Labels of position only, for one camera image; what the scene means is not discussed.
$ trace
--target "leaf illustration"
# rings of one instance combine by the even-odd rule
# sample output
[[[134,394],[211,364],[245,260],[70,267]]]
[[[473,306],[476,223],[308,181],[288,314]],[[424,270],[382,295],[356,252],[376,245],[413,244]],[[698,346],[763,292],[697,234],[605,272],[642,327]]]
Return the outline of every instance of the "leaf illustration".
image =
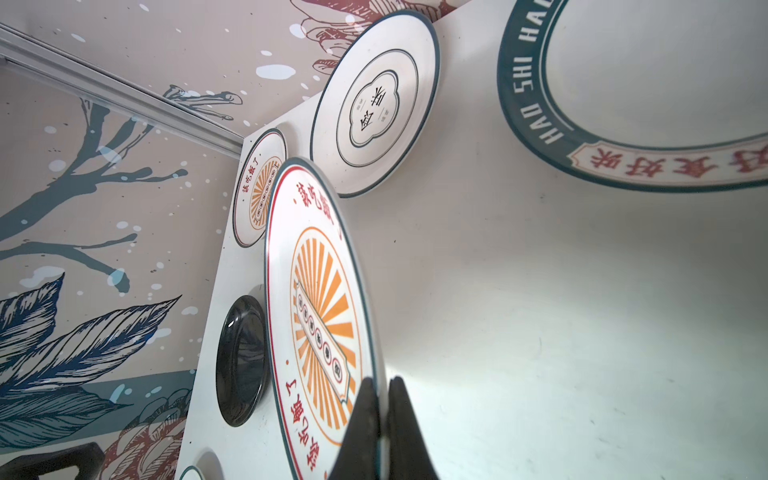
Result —
[[[62,274],[36,290],[0,301],[0,371],[51,335],[63,281]]]
[[[0,400],[0,448],[28,449],[62,439],[122,407],[79,387]]]
[[[180,298],[115,310],[39,346],[0,375],[0,398],[81,385],[117,368],[154,335]]]

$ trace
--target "white paint splatter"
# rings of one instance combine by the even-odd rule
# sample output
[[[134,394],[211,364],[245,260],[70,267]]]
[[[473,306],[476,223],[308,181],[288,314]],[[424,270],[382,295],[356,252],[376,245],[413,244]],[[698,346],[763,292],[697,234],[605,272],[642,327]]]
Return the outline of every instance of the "white paint splatter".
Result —
[[[268,80],[285,80],[296,74],[296,70],[288,65],[262,65],[256,69],[256,74]]]
[[[114,272],[110,273],[109,276],[107,277],[107,285],[109,286],[117,285],[118,283],[120,283],[121,280],[123,280],[124,274],[125,274],[125,268],[118,268]]]
[[[155,340],[161,339],[164,336],[170,335],[170,329],[159,329],[157,332],[154,333],[153,336],[149,337],[149,340],[147,340],[147,345],[150,343],[154,343]]]
[[[112,395],[109,396],[109,401],[112,403],[117,403],[118,399],[120,398],[120,394],[123,392],[123,389],[125,388],[125,384],[121,383],[118,385],[118,387],[112,391]]]
[[[41,266],[40,268],[35,269],[34,272],[32,272],[32,276],[30,278],[22,278],[18,282],[22,286],[26,286],[27,288],[32,288],[33,286],[37,286],[40,284],[41,281],[43,281],[46,278],[50,278],[52,276],[59,276],[64,272],[63,268],[60,268],[58,266]]]
[[[112,150],[109,147],[105,147],[104,145],[100,146],[98,151],[111,164],[116,164],[123,159],[123,157],[121,157],[118,152]]]
[[[52,172],[60,172],[67,167],[67,162],[56,159],[48,164],[48,169]]]
[[[306,37],[306,30],[304,30],[304,27],[301,25],[294,23],[290,27],[288,27],[290,30],[291,35],[293,35],[296,38],[305,38]]]

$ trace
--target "plate rim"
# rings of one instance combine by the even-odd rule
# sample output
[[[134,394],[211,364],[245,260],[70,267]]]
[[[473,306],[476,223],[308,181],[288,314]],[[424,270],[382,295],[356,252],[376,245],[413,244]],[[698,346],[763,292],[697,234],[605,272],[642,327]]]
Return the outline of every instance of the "plate rim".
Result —
[[[235,213],[237,212],[237,197],[239,193],[238,190],[240,188],[240,181],[243,179],[243,175],[245,174],[245,168],[248,166],[248,159],[253,154],[253,152],[259,147],[259,145],[261,144],[261,141],[269,134],[277,134],[280,137],[280,140],[283,141],[283,153],[285,154],[284,157],[286,161],[288,160],[288,146],[286,145],[286,138],[283,135],[283,132],[281,132],[277,128],[269,128],[265,130],[264,133],[259,135],[256,141],[253,142],[253,146],[248,151],[248,155],[245,157],[245,161],[243,162],[243,168],[240,169],[240,175],[237,176],[237,182],[235,182],[235,194],[233,195],[233,199],[232,199],[232,233],[234,234],[235,242],[237,242],[237,245],[242,248],[250,248],[253,245],[256,245],[259,242],[259,240],[261,240],[264,237],[264,234],[266,233],[266,224],[264,224],[264,231],[261,232],[261,235],[259,235],[258,238],[256,238],[256,241],[254,241],[253,243],[241,242],[240,238],[237,236],[237,220],[235,218]]]
[[[551,24],[549,27],[554,27],[554,24],[558,20],[562,9],[565,7],[565,5],[568,3],[568,0],[561,0],[561,2],[558,4],[558,10],[555,12],[555,15],[553,16],[551,20]],[[511,22],[512,18],[515,16],[515,14],[520,14],[525,10],[525,6],[521,6],[520,3],[515,4],[515,6],[512,7],[512,11],[509,14],[509,18],[507,19],[507,23],[504,27],[504,32],[502,33],[502,39],[499,44],[498,48],[498,58],[496,61],[496,93],[498,95],[498,103],[502,108],[502,113],[504,114],[504,119],[507,121],[507,125],[510,127],[512,132],[515,134],[515,136],[520,140],[521,143],[528,149],[531,153],[542,159],[547,164],[550,164],[552,167],[557,168],[558,170],[565,172],[566,174],[569,174],[573,177],[580,178],[582,180],[586,180],[593,184],[600,184],[606,187],[613,187],[613,188],[619,188],[622,190],[635,190],[635,191],[643,191],[643,192],[649,192],[649,193],[666,193],[666,194],[692,194],[692,193],[705,193],[705,192],[715,192],[715,191],[730,191],[730,190],[741,190],[743,188],[750,188],[750,187],[759,187],[762,185],[768,184],[768,178],[763,178],[761,180],[747,180],[744,182],[736,182],[732,184],[720,184],[720,185],[692,185],[692,186],[683,186],[683,185],[649,185],[649,184],[635,184],[628,181],[619,181],[619,180],[612,180],[605,177],[600,177],[598,175],[593,175],[586,173],[584,171],[578,170],[577,168],[573,168],[573,166],[567,166],[560,161],[557,161],[556,159],[550,157],[545,152],[541,151],[540,149],[534,147],[534,145],[530,142],[529,139],[526,138],[526,136],[523,135],[523,132],[521,131],[521,126],[517,125],[515,123],[515,120],[511,117],[509,108],[507,104],[505,103],[504,96],[502,94],[502,85],[504,84],[502,80],[502,59],[504,57],[511,57],[510,55],[503,55],[507,51],[511,50],[511,47],[505,47],[505,45],[512,45],[514,41],[512,40],[516,34],[516,31],[512,31],[511,29]],[[548,39],[551,37],[550,34],[545,33],[545,39],[542,41],[541,46],[541,59],[540,62],[545,61],[546,59],[546,48],[548,48],[549,41]],[[553,110],[556,110],[558,113],[560,113],[560,109],[553,107]],[[591,132],[586,131],[584,128],[579,127],[580,130],[583,130],[584,132],[588,133],[589,135],[593,135],[598,139],[604,140],[606,142],[616,144],[617,146],[628,146],[632,148],[643,148],[646,150],[659,150],[659,151],[674,151],[674,150],[694,150],[696,148],[706,148],[706,147],[713,147],[713,146],[720,146],[720,145],[730,145],[738,143],[739,141],[745,141],[749,139],[757,139],[759,137],[764,137],[765,134],[758,134],[753,135],[751,137],[742,137],[739,139],[736,139],[734,141],[728,141],[728,142],[720,142],[719,144],[708,144],[704,145],[702,147],[695,147],[695,148],[688,148],[688,147],[642,147],[638,145],[629,145],[629,144],[622,144],[621,142],[616,142],[604,137],[598,137],[595,134],[592,134]]]
[[[339,65],[341,65],[341,62],[344,61],[344,58],[346,57],[346,54],[349,53],[350,50],[355,46],[355,44],[364,36],[366,36],[366,33],[368,31],[375,27],[380,22],[385,21],[388,18],[396,17],[398,15],[410,15],[412,17],[417,18],[420,20],[424,25],[426,25],[427,30],[429,30],[429,34],[432,36],[432,43],[435,46],[435,80],[432,84],[432,91],[429,94],[429,100],[427,101],[427,109],[424,113],[422,120],[419,124],[419,127],[416,129],[416,133],[413,135],[413,138],[411,139],[410,143],[408,143],[408,146],[406,147],[406,150],[400,155],[400,158],[387,170],[378,180],[376,180],[373,184],[368,185],[367,187],[363,188],[362,190],[358,190],[356,192],[352,192],[349,194],[342,194],[340,192],[336,192],[336,194],[339,196],[339,198],[353,198],[353,197],[359,197],[360,195],[363,195],[365,193],[368,193],[369,191],[373,190],[374,188],[378,187],[384,180],[389,178],[390,175],[392,175],[392,172],[397,169],[397,167],[400,166],[402,161],[408,156],[408,153],[410,153],[411,149],[413,149],[413,145],[416,143],[416,141],[419,139],[419,135],[422,133],[422,129],[424,128],[424,125],[427,122],[427,119],[429,117],[429,113],[432,111],[432,105],[435,101],[435,95],[437,94],[437,85],[439,83],[440,79],[440,42],[437,38],[437,32],[435,31],[435,26],[432,24],[432,22],[424,16],[422,13],[415,12],[413,10],[398,10],[397,12],[392,12],[390,14],[384,15],[380,19],[373,22],[371,25],[366,28],[366,30],[355,39],[355,41],[352,42],[352,44],[346,49],[344,52],[344,55],[339,58]],[[333,75],[336,74],[336,69],[333,69],[333,72],[328,77],[328,81],[326,82],[326,86],[323,87],[323,93],[320,94],[320,99],[317,101],[317,108],[315,109],[315,115],[312,119],[312,130],[310,132],[310,160],[312,163],[315,163],[314,155],[313,155],[313,145],[314,145],[314,137],[315,137],[315,125],[317,124],[317,112],[320,110],[320,105],[323,103],[323,98],[326,96],[326,90],[328,90],[328,85],[330,85],[331,80],[333,80]]]
[[[329,203],[331,204],[331,207],[333,208],[333,211],[336,212],[336,218],[339,221],[339,228],[341,228],[341,231],[343,233],[343,240],[344,243],[346,243],[347,248],[349,248],[349,257],[352,261],[353,269],[355,270],[355,275],[357,277],[357,286],[360,290],[360,303],[362,304],[362,311],[363,315],[365,316],[364,320],[366,322],[366,328],[368,329],[368,347],[370,351],[370,357],[371,357],[371,366],[372,366],[372,374],[370,375],[373,378],[373,387],[376,390],[376,397],[377,402],[381,401],[381,389],[379,388],[379,381],[382,380],[383,377],[379,375],[378,367],[383,368],[383,355],[381,352],[380,344],[379,344],[379,334],[376,328],[371,323],[371,310],[369,307],[369,302],[367,300],[367,292],[365,288],[365,283],[363,281],[362,277],[362,271],[360,269],[359,262],[357,260],[357,254],[355,251],[354,246],[352,245],[352,242],[349,237],[349,232],[346,228],[344,219],[342,218],[342,214],[339,211],[339,207],[337,205],[337,201],[340,198],[340,195],[335,190],[329,190],[328,186],[332,185],[328,178],[325,176],[325,174],[320,170],[319,167],[317,167],[314,162],[307,161],[301,157],[291,157],[288,158],[285,163],[283,163],[280,166],[280,169],[277,172],[276,176],[276,183],[275,186],[272,189],[272,192],[270,193],[270,208],[267,212],[266,217],[266,226],[264,227],[264,233],[268,232],[271,225],[272,225],[272,207],[274,205],[274,197],[275,193],[277,192],[277,186],[280,185],[281,178],[283,175],[285,175],[288,170],[292,170],[295,167],[301,167],[308,170],[315,178],[320,180],[319,185],[321,188],[325,191],[326,195],[329,198]],[[270,237],[269,235],[265,236],[264,241],[264,293],[266,296],[266,332],[267,332],[267,339],[270,343],[270,368],[272,369],[272,391],[275,398],[275,407],[277,409],[277,418],[280,421],[280,433],[283,436],[283,446],[286,449],[286,456],[288,457],[288,464],[291,469],[291,473],[293,474],[294,480],[301,480],[303,477],[299,477],[296,472],[296,467],[293,464],[293,453],[290,449],[290,446],[288,445],[288,436],[286,434],[286,426],[285,421],[286,419],[283,417],[283,409],[280,406],[280,394],[278,393],[278,386],[277,386],[277,374],[276,374],[276,368],[275,368],[275,356],[274,356],[274,344],[272,342],[272,314],[270,312],[270,283],[269,283],[269,248],[270,248]]]

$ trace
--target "white ceramic plate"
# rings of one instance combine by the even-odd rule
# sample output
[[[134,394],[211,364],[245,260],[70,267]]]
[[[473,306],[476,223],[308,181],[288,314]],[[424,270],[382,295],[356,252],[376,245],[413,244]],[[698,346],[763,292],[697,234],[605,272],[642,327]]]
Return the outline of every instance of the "white ceramic plate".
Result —
[[[315,166],[289,159],[277,175],[266,225],[275,400],[293,474],[301,479],[330,474],[365,377],[384,392],[379,409],[386,416],[384,362],[337,199]]]
[[[286,157],[285,138],[276,128],[265,131],[250,149],[232,203],[232,228],[241,247],[251,247],[264,235],[271,188]]]
[[[423,15],[400,11],[368,27],[341,58],[317,105],[310,157],[341,197],[384,181],[422,130],[440,50]]]
[[[518,2],[498,56],[507,122],[543,160],[600,184],[765,184],[768,62],[758,59],[768,51],[768,2],[725,5]]]

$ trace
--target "decorative plate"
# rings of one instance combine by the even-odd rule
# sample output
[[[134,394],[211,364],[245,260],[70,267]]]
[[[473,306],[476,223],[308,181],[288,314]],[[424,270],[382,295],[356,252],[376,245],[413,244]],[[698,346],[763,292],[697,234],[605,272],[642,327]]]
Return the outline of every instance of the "decorative plate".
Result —
[[[755,61],[768,50],[768,4],[688,3],[518,0],[497,70],[518,138],[612,187],[768,182],[768,64]]]
[[[406,157],[437,89],[440,49],[416,12],[381,18],[331,74],[310,138],[310,157],[341,197],[373,189]]]
[[[293,474],[301,479],[331,472],[362,379],[372,377],[379,392],[386,392],[384,363],[337,198],[315,166],[292,158],[277,174],[266,224],[275,400]],[[385,412],[385,393],[379,401]]]
[[[232,228],[241,247],[253,246],[264,235],[270,189],[287,156],[285,138],[276,128],[265,131],[250,149],[232,205]]]

